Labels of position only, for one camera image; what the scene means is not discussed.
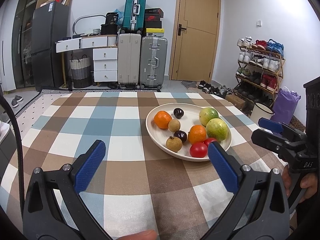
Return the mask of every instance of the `checkered tablecloth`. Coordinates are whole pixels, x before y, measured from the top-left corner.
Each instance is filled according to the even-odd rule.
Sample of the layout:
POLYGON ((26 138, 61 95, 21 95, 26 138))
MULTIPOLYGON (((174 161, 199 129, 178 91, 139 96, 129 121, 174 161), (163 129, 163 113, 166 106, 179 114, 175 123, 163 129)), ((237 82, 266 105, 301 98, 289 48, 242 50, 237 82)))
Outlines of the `checkered tablecloth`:
MULTIPOLYGON (((258 129, 228 101, 208 94, 157 92, 72 93, 57 99, 24 137, 24 176, 73 163, 92 143, 103 140, 104 160, 81 198, 98 223, 114 238, 154 229, 160 239, 200 239, 221 215, 233 194, 227 192, 210 162, 188 162, 163 152, 148 135, 147 114, 167 103, 213 106, 228 124, 228 154, 253 169, 270 171, 283 164, 251 141, 258 129)), ((2 179, 0 204, 22 228, 17 155, 2 179)), ((75 227, 59 192, 57 200, 75 227)))

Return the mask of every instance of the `white plate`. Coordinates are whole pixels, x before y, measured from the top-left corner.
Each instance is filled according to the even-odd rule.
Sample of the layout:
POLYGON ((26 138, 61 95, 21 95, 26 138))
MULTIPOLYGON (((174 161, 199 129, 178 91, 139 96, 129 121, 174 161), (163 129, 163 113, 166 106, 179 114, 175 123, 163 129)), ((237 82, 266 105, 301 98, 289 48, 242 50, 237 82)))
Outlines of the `white plate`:
MULTIPOLYGON (((181 119, 179 119, 179 121, 181 124, 180 130, 186 132, 186 134, 188 134, 192 126, 196 124, 201 124, 199 121, 199 113, 203 109, 203 107, 190 105, 190 104, 183 104, 183 103, 171 103, 171 104, 157 106, 156 108, 150 111, 146 119, 146 127, 151 139, 154 141, 156 145, 158 145, 166 153, 174 157, 177 157, 179 159, 192 161, 192 162, 209 161, 208 155, 205 156, 204 158, 191 157, 189 153, 191 144, 189 143, 188 140, 183 144, 182 149, 179 150, 177 153, 165 147, 165 143, 167 139, 170 136, 173 136, 173 133, 170 132, 169 129, 158 128, 158 126, 153 121, 153 117, 159 111, 166 111, 171 115, 173 119, 176 119, 173 114, 173 110, 175 108, 181 108, 184 111, 184 116, 181 119)), ((228 127, 228 137, 224 141, 222 141, 220 144, 225 151, 227 151, 230 148, 231 140, 232 140, 231 131, 228 127)))

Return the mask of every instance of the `purple bag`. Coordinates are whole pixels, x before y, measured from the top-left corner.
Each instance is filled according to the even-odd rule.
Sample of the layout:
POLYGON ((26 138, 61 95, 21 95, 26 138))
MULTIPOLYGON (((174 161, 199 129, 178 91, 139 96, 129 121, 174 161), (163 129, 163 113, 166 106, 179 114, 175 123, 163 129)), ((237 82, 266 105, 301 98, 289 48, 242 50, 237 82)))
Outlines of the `purple bag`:
POLYGON ((284 87, 284 89, 280 88, 278 97, 276 98, 272 108, 275 114, 270 120, 289 124, 300 98, 301 96, 299 96, 296 92, 289 91, 287 87, 284 87))

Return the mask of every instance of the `orange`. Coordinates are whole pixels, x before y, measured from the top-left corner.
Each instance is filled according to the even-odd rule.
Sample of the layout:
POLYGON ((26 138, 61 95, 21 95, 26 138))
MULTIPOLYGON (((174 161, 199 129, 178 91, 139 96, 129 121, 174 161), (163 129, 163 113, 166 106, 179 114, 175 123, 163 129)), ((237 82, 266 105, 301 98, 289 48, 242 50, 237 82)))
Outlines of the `orange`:
POLYGON ((194 125, 191 127, 190 132, 188 133, 188 140, 191 144, 196 142, 204 142, 207 137, 205 127, 202 125, 194 125))
POLYGON ((166 111, 159 111, 153 118, 155 124, 161 129, 167 129, 169 122, 172 120, 171 115, 166 111))

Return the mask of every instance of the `refrigerator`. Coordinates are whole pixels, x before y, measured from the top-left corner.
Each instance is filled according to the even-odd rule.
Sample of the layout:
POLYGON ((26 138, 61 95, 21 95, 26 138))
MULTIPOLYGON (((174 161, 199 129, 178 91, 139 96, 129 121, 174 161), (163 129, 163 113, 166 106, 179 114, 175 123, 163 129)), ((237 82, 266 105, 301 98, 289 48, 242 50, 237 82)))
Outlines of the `refrigerator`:
POLYGON ((33 13, 31 62, 36 90, 63 84, 61 54, 56 42, 67 36, 69 7, 48 3, 33 13))

